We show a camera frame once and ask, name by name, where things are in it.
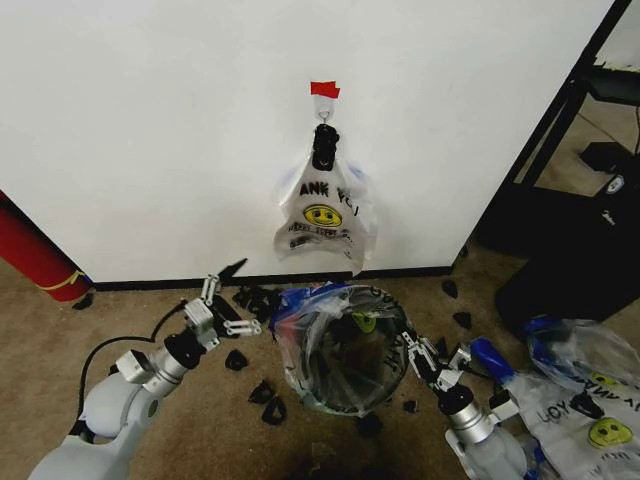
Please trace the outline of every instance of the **floor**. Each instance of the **floor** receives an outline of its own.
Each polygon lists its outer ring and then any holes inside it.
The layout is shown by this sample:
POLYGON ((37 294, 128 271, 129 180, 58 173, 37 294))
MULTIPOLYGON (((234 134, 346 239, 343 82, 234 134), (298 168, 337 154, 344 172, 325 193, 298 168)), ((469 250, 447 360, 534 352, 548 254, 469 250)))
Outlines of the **floor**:
MULTIPOLYGON (((577 152, 592 140, 606 139, 601 130, 628 148, 635 143, 631 109, 588 101, 581 115, 538 185, 593 193, 607 177, 591 172, 577 152)), ((442 291, 441 283, 446 279, 442 277, 366 283, 392 294, 416 329, 431 339, 445 336, 453 346, 483 335, 514 366, 526 368, 526 349, 502 327, 493 306, 496 289, 523 264, 523 259, 485 250, 471 240, 469 255, 458 259, 451 275, 459 289, 457 299, 442 291), (471 313, 470 330, 452 320, 458 311, 471 313)), ((234 291, 229 288, 224 295, 229 297, 234 291)), ((0 424, 5 428, 5 441, 0 443, 3 478, 26 478, 62 441, 74 421, 80 369, 94 345, 117 335, 148 335, 177 301, 198 294, 197 290, 103 292, 96 294, 90 308, 76 311, 69 304, 52 301, 11 267, 0 264, 0 364, 5 366, 0 376, 0 424)), ((639 315, 637 301, 607 325, 640 348, 640 334, 634 329, 639 315)), ((182 319, 176 316, 160 336, 182 327, 182 319)), ((134 347, 148 349, 148 345, 133 344, 105 348, 93 363, 89 385, 104 378, 125 348, 134 347)), ((490 383, 475 377, 465 383, 486 401, 490 383)), ((187 375, 162 410, 132 461, 132 479, 281 479, 307 471, 320 460, 333 479, 464 478, 444 441, 446 424, 436 410, 435 398, 411 372, 391 403, 376 410, 383 422, 381 433, 364 439, 358 435, 353 418, 316 412, 299 404, 284 381, 280 352, 269 334, 224 341, 187 375), (233 348, 249 360, 249 366, 240 372, 224 367, 233 348), (262 408, 247 403, 249 393, 262 379, 275 385, 286 404, 288 418, 280 426, 263 423, 262 408), (403 411, 405 400, 417 400, 418 412, 403 411)))

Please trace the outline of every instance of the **yellow stripe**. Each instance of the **yellow stripe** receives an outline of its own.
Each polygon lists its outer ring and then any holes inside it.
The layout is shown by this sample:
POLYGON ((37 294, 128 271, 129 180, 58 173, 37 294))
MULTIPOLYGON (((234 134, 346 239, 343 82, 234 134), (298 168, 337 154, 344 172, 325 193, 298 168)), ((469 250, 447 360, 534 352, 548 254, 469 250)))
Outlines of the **yellow stripe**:
POLYGON ((75 272, 73 272, 71 274, 71 276, 69 278, 67 278, 65 281, 58 283, 57 285, 54 285, 52 287, 41 287, 40 285, 38 285, 38 288, 40 290, 45 290, 45 291, 49 291, 49 290, 57 290, 58 288, 62 288, 65 285, 69 284, 69 285, 73 285, 74 283, 76 283, 76 280, 78 279, 79 276, 85 276, 85 274, 83 272, 81 272, 80 270, 76 270, 75 272))

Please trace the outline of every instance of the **red tape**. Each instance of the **red tape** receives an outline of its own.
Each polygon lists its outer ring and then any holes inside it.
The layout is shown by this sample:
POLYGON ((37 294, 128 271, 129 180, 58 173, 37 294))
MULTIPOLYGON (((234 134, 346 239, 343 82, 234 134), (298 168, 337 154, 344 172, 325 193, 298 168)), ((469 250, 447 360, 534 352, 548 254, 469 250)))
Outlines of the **red tape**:
POLYGON ((311 82, 311 95, 338 98, 340 89, 336 88, 336 82, 311 82))

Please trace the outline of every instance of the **red cylinder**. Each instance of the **red cylinder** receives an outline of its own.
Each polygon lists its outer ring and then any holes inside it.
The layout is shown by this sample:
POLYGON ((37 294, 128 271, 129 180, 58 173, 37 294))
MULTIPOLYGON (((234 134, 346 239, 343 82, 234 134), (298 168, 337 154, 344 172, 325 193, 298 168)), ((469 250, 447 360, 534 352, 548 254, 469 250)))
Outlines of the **red cylinder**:
POLYGON ((0 256, 60 302, 90 288, 84 273, 22 217, 0 191, 0 256))

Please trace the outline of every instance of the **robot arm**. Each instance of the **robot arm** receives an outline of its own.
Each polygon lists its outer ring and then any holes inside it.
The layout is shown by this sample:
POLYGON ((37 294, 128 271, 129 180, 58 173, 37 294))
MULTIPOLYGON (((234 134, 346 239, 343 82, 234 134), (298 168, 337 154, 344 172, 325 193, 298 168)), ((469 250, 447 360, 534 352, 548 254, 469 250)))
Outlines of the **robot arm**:
POLYGON ((409 361, 418 378, 438 397, 438 409, 447 416, 451 428, 445 439, 470 479, 521 480, 527 471, 524 452, 518 442, 497 424, 518 413, 518 405, 508 390, 489 399, 490 410, 481 409, 473 392, 458 383, 471 362, 467 345, 457 345, 443 364, 428 339, 414 332, 402 334, 409 361))
POLYGON ((209 275, 200 297, 184 307, 186 328, 169 335, 150 354, 129 350, 117 361, 117 371, 96 385, 82 414, 62 444, 45 456, 30 480, 124 480, 144 431, 156 418, 162 399, 200 363, 200 357, 220 345, 220 338, 261 333, 260 324, 241 320, 219 295, 221 277, 231 277, 244 261, 209 275), (94 437, 110 440, 94 444, 94 437))

